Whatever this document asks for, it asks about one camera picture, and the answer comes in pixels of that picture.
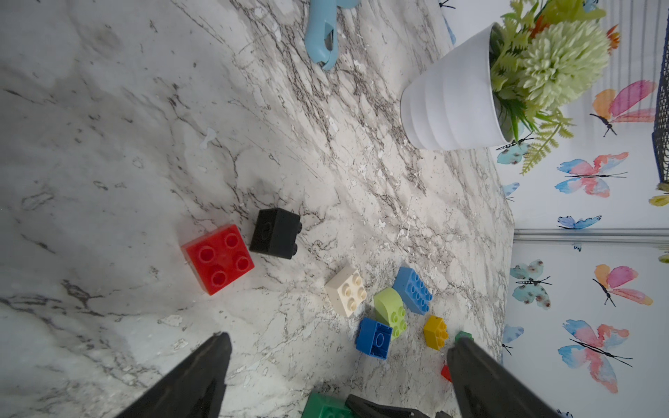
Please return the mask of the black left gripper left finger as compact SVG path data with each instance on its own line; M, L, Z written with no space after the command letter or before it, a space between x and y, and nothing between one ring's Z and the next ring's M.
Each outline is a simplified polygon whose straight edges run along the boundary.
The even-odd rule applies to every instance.
M214 334L148 389L120 417L217 417L232 354L227 333Z

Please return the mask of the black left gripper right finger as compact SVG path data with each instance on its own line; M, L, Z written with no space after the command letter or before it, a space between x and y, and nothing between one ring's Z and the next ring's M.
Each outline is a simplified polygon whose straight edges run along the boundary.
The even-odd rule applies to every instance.
M471 339L448 350L447 365L463 417L559 416Z

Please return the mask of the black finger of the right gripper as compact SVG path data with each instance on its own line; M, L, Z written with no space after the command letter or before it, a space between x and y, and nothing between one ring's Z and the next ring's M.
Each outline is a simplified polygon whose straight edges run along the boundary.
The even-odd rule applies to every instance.
M349 395L345 405L361 418L429 418L417 409L380 405L356 395Z

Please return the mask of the green lego base brick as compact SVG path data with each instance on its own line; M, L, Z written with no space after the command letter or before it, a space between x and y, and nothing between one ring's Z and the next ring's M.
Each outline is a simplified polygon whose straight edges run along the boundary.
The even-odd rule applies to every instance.
M307 400L302 418L355 418L345 401L312 392Z

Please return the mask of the cream lego brick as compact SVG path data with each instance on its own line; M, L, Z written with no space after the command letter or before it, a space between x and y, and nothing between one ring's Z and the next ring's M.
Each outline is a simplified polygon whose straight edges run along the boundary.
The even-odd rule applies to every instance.
M345 266L325 284L334 311L349 318L367 300L362 276L353 266Z

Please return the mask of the red lego brick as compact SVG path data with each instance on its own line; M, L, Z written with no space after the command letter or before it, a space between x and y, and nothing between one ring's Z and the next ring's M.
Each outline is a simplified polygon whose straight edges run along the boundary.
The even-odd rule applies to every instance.
M233 224L191 240L180 249L209 295L216 294L254 269L240 230Z

